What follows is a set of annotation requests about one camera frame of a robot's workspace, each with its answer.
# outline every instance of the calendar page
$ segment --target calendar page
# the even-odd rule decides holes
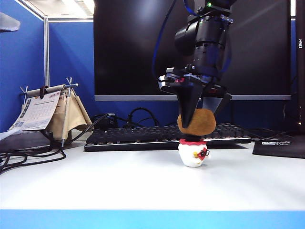
[[[54,111],[61,92],[45,94],[42,99],[39,96],[28,98],[18,119],[10,128],[21,130],[43,130],[47,127]]]

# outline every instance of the desk surface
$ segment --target desk surface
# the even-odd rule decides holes
[[[2,209],[305,210],[305,160],[210,149],[198,168],[178,150],[84,152],[0,176]]]

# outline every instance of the computer monitor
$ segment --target computer monitor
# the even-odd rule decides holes
[[[156,56],[157,77],[152,74],[155,44],[172,1],[95,1],[95,100],[177,100],[159,90],[157,78],[190,61],[174,45],[189,16],[183,0],[169,16]],[[290,1],[238,0],[230,18],[232,61],[220,84],[234,100],[289,99]]]

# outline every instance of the ceiling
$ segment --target ceiling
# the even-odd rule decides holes
[[[93,19],[93,0],[18,0],[44,18]]]

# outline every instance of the black keyboard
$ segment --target black keyboard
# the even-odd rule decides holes
[[[179,139],[186,137],[178,126],[95,129],[86,141],[85,151],[177,149]],[[214,132],[202,139],[208,146],[251,142],[251,137],[233,124],[217,124]]]

